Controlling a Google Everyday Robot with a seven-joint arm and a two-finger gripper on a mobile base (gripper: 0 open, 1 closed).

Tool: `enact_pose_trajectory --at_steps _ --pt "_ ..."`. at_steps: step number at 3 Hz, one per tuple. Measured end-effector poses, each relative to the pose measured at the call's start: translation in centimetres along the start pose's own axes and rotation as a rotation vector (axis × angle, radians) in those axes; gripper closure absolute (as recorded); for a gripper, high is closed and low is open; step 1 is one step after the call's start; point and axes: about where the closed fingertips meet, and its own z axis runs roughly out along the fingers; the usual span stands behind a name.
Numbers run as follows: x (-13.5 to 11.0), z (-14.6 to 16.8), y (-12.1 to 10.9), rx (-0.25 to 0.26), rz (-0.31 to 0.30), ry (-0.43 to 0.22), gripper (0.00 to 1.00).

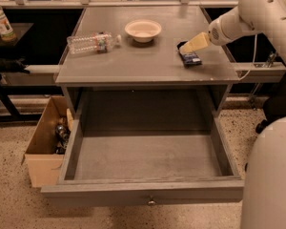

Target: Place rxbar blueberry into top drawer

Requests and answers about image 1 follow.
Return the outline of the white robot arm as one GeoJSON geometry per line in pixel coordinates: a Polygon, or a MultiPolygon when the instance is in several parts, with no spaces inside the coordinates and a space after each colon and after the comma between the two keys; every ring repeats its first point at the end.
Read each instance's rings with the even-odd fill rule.
{"type": "MultiPolygon", "coordinates": [[[[286,0],[238,0],[234,9],[181,46],[180,52],[222,46],[258,33],[266,35],[286,64],[286,0]]],[[[252,148],[240,229],[286,229],[286,116],[268,125],[252,148]]]]}

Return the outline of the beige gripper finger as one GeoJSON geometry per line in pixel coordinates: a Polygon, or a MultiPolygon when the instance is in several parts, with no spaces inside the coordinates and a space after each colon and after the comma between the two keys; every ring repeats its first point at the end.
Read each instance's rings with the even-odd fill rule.
{"type": "Polygon", "coordinates": [[[209,45],[209,35],[206,32],[201,32],[182,45],[179,51],[181,54],[192,53],[207,48],[209,45]]]}

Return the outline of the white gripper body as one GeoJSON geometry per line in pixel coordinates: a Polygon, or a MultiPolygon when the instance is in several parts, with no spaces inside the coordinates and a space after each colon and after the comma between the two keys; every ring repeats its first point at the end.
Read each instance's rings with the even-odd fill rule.
{"type": "Polygon", "coordinates": [[[209,24],[208,27],[209,40],[217,46],[223,46],[232,42],[223,30],[223,17],[219,16],[209,24]]]}

